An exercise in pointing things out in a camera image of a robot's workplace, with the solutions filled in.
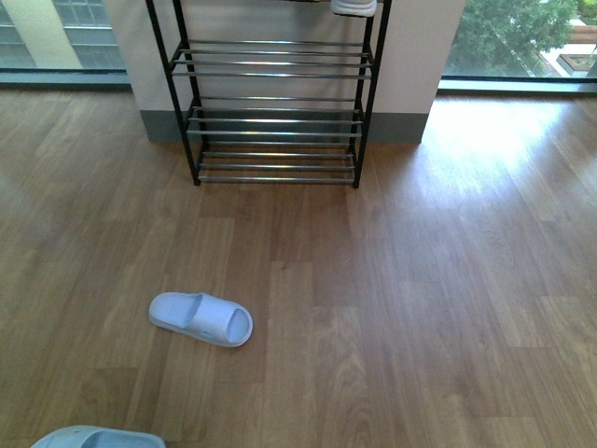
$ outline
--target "slide sandal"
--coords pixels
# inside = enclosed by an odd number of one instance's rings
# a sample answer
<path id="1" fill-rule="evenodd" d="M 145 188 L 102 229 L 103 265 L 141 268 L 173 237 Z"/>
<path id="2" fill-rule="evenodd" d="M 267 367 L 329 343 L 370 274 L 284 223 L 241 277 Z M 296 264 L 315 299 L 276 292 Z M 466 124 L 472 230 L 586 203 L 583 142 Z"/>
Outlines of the slide sandal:
<path id="1" fill-rule="evenodd" d="M 166 448 L 158 436 L 107 427 L 63 427 L 31 448 Z"/>
<path id="2" fill-rule="evenodd" d="M 253 331 L 253 318 L 238 303 L 209 294 L 164 292 L 149 305 L 152 324 L 222 347 L 246 343 Z"/>
<path id="3" fill-rule="evenodd" d="M 339 16 L 373 17 L 377 0 L 331 0 L 331 10 Z"/>

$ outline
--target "tree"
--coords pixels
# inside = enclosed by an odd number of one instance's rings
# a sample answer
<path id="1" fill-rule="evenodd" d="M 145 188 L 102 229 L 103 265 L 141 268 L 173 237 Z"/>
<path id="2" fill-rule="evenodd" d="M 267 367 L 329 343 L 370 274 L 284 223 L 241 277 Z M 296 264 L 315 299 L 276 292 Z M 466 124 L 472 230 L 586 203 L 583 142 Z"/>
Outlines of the tree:
<path id="1" fill-rule="evenodd" d="M 575 12 L 576 0 L 468 0 L 445 73 L 528 76 L 534 55 L 566 44 Z"/>
<path id="2" fill-rule="evenodd" d="M 596 18 L 597 0 L 578 0 L 578 11 L 583 18 Z"/>

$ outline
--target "glass window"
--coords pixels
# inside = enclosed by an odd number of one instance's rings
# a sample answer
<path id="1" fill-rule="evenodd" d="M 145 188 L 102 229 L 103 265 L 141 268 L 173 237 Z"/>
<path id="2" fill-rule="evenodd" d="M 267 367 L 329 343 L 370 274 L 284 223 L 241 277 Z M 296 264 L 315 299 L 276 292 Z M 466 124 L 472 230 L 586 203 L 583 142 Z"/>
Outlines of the glass window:
<path id="1" fill-rule="evenodd" d="M 0 1 L 0 68 L 35 68 L 29 50 Z"/>
<path id="2" fill-rule="evenodd" d="M 597 0 L 468 0 L 444 75 L 597 78 Z"/>
<path id="3" fill-rule="evenodd" d="M 0 68 L 124 70 L 103 0 L 1 2 Z"/>

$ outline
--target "metal rod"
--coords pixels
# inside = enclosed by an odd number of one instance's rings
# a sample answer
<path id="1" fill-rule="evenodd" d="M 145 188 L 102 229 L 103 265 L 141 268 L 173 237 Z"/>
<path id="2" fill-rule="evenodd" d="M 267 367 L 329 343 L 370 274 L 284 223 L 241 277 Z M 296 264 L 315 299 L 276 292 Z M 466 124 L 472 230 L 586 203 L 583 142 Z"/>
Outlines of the metal rod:
<path id="1" fill-rule="evenodd" d="M 267 123 L 267 124 L 351 124 L 358 126 L 361 121 L 352 121 L 351 119 L 195 119 L 189 121 L 195 122 L 213 122 L 213 123 Z"/>
<path id="2" fill-rule="evenodd" d="M 196 102 L 197 98 L 193 98 L 190 102 L 190 107 L 188 108 L 187 111 L 187 116 L 185 117 L 185 129 L 188 130 L 188 126 L 190 125 L 190 120 L 193 118 L 193 115 L 195 114 L 195 102 Z"/>
<path id="3" fill-rule="evenodd" d="M 367 22 L 365 25 L 365 33 L 363 35 L 363 52 L 366 53 L 367 55 L 369 55 L 369 57 L 363 56 L 361 58 L 361 63 L 366 63 L 370 59 L 370 54 L 371 54 L 370 53 L 370 50 L 371 50 L 370 42 L 371 42 L 372 34 L 373 34 L 373 19 L 369 18 L 369 19 L 367 19 Z M 366 73 L 365 68 L 359 69 L 359 72 L 358 72 L 359 75 L 364 76 L 365 73 Z M 354 95 L 354 110 L 356 110 L 357 112 L 353 113 L 353 120 L 358 120 L 359 115 L 362 114 L 362 110 L 363 110 L 362 98 L 363 98 L 364 86 L 365 86 L 365 80 L 359 79 L 356 83 L 356 94 Z M 351 132 L 356 132 L 355 125 L 353 125 Z M 353 154 L 353 163 L 356 165 L 357 157 L 356 157 L 355 144 L 356 144 L 356 139 L 351 138 L 350 143 L 349 143 L 349 150 L 351 151 L 351 154 Z"/>
<path id="4" fill-rule="evenodd" d="M 360 133 L 286 133 L 286 132 L 264 132 L 264 131 L 187 131 L 193 135 L 280 135 L 293 137 L 360 137 Z"/>
<path id="5" fill-rule="evenodd" d="M 261 165 L 250 163 L 202 163 L 200 167 L 204 170 L 222 170 L 222 171 L 309 171 L 323 173 L 348 173 L 354 170 L 353 166 L 324 166 L 324 165 Z"/>
<path id="6" fill-rule="evenodd" d="M 183 42 L 182 40 L 178 43 L 178 47 L 176 47 L 176 49 L 174 50 L 174 56 L 170 59 L 170 62 L 168 63 L 168 67 L 169 67 L 169 72 L 173 72 L 174 69 L 176 68 L 176 64 L 178 59 L 180 59 L 180 55 L 182 48 L 184 47 L 185 42 Z"/>
<path id="7" fill-rule="evenodd" d="M 305 154 L 294 152 L 227 152 L 227 151 L 209 151 L 206 152 L 206 158 L 218 159 L 311 159 L 311 160 L 346 160 L 352 156 L 350 154 Z"/>
<path id="8" fill-rule="evenodd" d="M 336 147 L 345 147 L 346 143 L 334 142 L 247 142 L 242 141 L 227 141 L 218 142 L 212 141 L 212 147 L 317 147 L 319 149 L 333 149 Z"/>
<path id="9" fill-rule="evenodd" d="M 204 112 L 333 112 L 354 113 L 357 109 L 320 109 L 320 108 L 292 108 L 292 107 L 195 107 Z"/>
<path id="10" fill-rule="evenodd" d="M 232 182 L 232 183 L 287 183 L 287 184 L 352 184 L 351 178 L 317 178 L 317 177 L 252 177 L 252 176 L 209 176 L 200 175 L 203 182 Z"/>
<path id="11" fill-rule="evenodd" d="M 199 61 L 199 60 L 186 60 L 186 61 L 176 61 L 177 64 L 181 65 L 192 65 L 192 64 L 200 64 L 202 66 L 209 66 L 209 65 L 263 65 L 263 66 L 283 66 L 283 67 L 294 67 L 294 66 L 301 66 L 301 67 L 350 67 L 350 68 L 368 68 L 372 66 L 372 63 L 364 62 L 364 63 L 308 63 L 308 62 L 277 62 L 277 61 Z"/>
<path id="12" fill-rule="evenodd" d="M 164 73 L 170 73 L 168 55 L 166 53 L 166 48 L 164 46 L 163 37 L 161 35 L 160 29 L 160 22 L 158 20 L 158 14 L 156 12 L 156 8 L 153 4 L 153 0 L 146 0 L 147 12 L 149 14 L 149 19 L 151 20 L 151 26 L 153 28 L 154 35 L 156 37 L 156 44 L 158 45 L 158 51 L 160 53 L 160 60 L 161 65 L 163 67 Z M 176 123 L 178 124 L 178 129 L 181 133 L 181 138 L 183 140 L 183 145 L 185 147 L 185 153 L 187 155 L 187 163 L 190 169 L 190 173 L 193 176 L 193 183 L 195 185 L 199 185 L 199 171 L 195 166 L 195 161 L 193 158 L 193 153 L 190 147 L 190 142 L 188 141 L 187 137 L 187 125 L 185 124 L 185 120 L 183 118 L 182 111 L 180 110 L 180 104 L 178 102 L 178 94 L 176 93 L 176 87 L 174 85 L 174 80 L 172 77 L 166 75 L 166 82 L 168 84 L 168 91 L 170 92 L 170 96 L 172 97 L 172 102 L 174 105 L 174 114 L 176 115 Z"/>
<path id="13" fill-rule="evenodd" d="M 333 103 L 353 103 L 354 98 L 314 98 L 308 96 L 203 96 L 204 100 L 215 101 L 321 101 Z"/>
<path id="14" fill-rule="evenodd" d="M 312 79 L 371 79 L 369 75 L 317 75 L 311 73 L 172 73 L 173 77 L 302 77 Z"/>
<path id="15" fill-rule="evenodd" d="M 317 42 L 299 40 L 201 40 L 189 39 L 190 44 L 203 45 L 315 45 L 319 47 L 360 47 L 362 42 Z"/>
<path id="16" fill-rule="evenodd" d="M 317 56 L 317 57 L 339 57 L 339 58 L 360 58 L 367 56 L 366 53 L 347 53 L 338 51 L 276 51 L 271 49 L 183 49 L 188 54 L 259 54 L 269 56 Z"/>
<path id="17" fill-rule="evenodd" d="M 369 135 L 369 128 L 371 124 L 371 114 L 373 113 L 373 102 L 375 100 L 375 91 L 377 90 L 377 83 L 380 77 L 380 67 L 382 64 L 383 46 L 385 44 L 385 37 L 387 35 L 388 21 L 390 19 L 390 9 L 392 8 L 392 0 L 385 0 L 383 2 L 382 19 L 380 22 L 380 32 L 377 38 L 377 46 L 375 48 L 375 63 L 371 68 L 372 78 L 369 86 L 367 111 L 365 113 L 365 123 L 363 124 L 363 135 L 361 137 L 361 148 L 358 153 L 358 160 L 356 161 L 356 171 L 354 172 L 353 187 L 358 189 L 361 181 L 361 173 L 363 171 L 363 161 L 365 160 L 365 151 L 367 149 L 367 140 Z"/>
<path id="18" fill-rule="evenodd" d="M 176 22 L 178 23 L 178 32 L 180 33 L 181 38 L 181 43 L 179 44 L 178 49 L 176 51 L 176 53 L 178 54 L 178 57 L 176 59 L 178 59 L 180 57 L 180 54 L 182 53 L 185 55 L 186 60 L 190 62 L 190 64 L 187 65 L 187 72 L 189 75 L 190 88 L 193 91 L 193 104 L 201 106 L 201 94 L 199 91 L 199 83 L 197 82 L 197 78 L 195 76 L 195 65 L 192 64 L 193 56 L 189 53 L 185 53 L 185 49 L 190 49 L 190 46 L 188 45 L 188 32 L 187 25 L 185 23 L 185 14 L 183 12 L 180 0 L 173 0 L 173 6 L 174 14 L 176 16 Z M 171 74 L 171 76 L 173 76 L 174 68 L 169 73 Z M 203 130 L 206 130 L 204 123 L 200 124 L 200 126 Z M 201 137 L 201 142 L 202 145 L 195 166 L 201 163 L 201 154 L 203 153 L 203 151 L 209 149 L 209 140 L 207 135 Z"/>

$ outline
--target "shoe rack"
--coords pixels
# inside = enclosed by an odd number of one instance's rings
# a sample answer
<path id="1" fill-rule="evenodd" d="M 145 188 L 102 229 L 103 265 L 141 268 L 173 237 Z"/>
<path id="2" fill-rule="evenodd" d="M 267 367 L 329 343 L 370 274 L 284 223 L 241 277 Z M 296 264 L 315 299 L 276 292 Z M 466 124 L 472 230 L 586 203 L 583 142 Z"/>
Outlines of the shoe rack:
<path id="1" fill-rule="evenodd" d="M 169 55 L 154 2 L 146 0 L 193 183 L 284 182 L 358 188 L 391 4 L 392 0 L 385 0 L 374 17 L 342 18 L 365 21 L 358 42 L 280 41 L 266 36 L 225 41 L 189 36 L 181 1 L 173 0 L 180 42 Z M 380 26 L 373 36 L 375 20 Z M 190 105 L 180 103 L 174 82 L 178 77 L 188 78 Z M 320 80 L 326 85 L 349 82 L 354 96 L 202 91 L 203 80 L 214 77 L 253 78 L 267 86 L 298 78 L 308 79 L 309 86 Z"/>

